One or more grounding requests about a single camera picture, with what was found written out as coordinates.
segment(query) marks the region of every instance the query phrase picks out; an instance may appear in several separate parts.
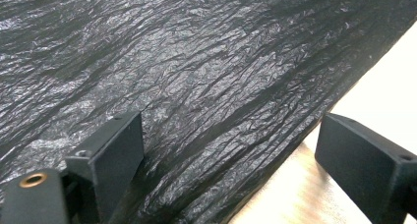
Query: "wooden surface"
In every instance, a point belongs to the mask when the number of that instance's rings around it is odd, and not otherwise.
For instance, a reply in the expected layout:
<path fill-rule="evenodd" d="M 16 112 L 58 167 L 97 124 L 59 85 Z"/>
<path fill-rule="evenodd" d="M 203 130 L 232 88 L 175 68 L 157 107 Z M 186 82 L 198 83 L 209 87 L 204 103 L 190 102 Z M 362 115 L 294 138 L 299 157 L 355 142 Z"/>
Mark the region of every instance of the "wooden surface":
<path fill-rule="evenodd" d="M 332 109 L 417 154 L 417 25 Z M 370 221 L 314 158 L 315 129 L 230 221 L 354 223 Z M 405 223 L 416 223 L 407 216 Z"/>

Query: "crinkled plastic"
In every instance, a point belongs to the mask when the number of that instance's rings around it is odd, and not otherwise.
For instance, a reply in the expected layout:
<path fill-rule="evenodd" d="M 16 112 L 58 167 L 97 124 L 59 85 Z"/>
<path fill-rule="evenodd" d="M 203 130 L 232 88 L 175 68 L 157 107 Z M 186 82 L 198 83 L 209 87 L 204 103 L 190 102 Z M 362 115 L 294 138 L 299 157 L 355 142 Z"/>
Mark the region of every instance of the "crinkled plastic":
<path fill-rule="evenodd" d="M 417 0 L 0 0 L 0 194 L 140 110 L 146 158 L 113 222 L 227 222 L 416 14 Z"/>

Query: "black garbage bag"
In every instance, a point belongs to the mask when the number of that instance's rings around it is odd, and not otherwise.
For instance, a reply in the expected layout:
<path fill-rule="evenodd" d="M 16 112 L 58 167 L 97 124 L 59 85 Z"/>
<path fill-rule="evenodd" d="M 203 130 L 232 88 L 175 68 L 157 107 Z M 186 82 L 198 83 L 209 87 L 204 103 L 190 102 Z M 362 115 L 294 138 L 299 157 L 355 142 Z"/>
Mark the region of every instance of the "black garbage bag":
<path fill-rule="evenodd" d="M 417 0 L 0 0 L 0 196 L 140 110 L 146 158 L 113 222 L 227 222 L 416 14 Z"/>

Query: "brass insert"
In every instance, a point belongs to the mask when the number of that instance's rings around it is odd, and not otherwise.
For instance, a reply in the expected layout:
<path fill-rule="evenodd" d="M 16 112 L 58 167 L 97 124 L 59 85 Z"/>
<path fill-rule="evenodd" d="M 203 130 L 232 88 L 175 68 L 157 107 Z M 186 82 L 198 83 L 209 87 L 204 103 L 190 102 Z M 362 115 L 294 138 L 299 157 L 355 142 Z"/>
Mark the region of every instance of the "brass insert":
<path fill-rule="evenodd" d="M 44 182 L 46 180 L 46 177 L 46 173 L 31 174 L 30 176 L 23 178 L 19 182 L 19 186 L 21 186 L 22 188 L 32 188 Z"/>

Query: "black plastic sheet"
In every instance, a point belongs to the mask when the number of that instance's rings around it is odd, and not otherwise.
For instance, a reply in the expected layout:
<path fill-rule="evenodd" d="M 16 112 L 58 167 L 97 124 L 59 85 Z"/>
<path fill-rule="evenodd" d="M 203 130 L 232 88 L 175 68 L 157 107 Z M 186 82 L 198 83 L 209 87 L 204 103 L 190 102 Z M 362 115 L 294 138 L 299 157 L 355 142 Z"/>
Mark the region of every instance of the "black plastic sheet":
<path fill-rule="evenodd" d="M 417 0 L 0 0 L 0 191 L 140 110 L 146 158 L 113 221 L 227 222 L 416 14 Z"/>

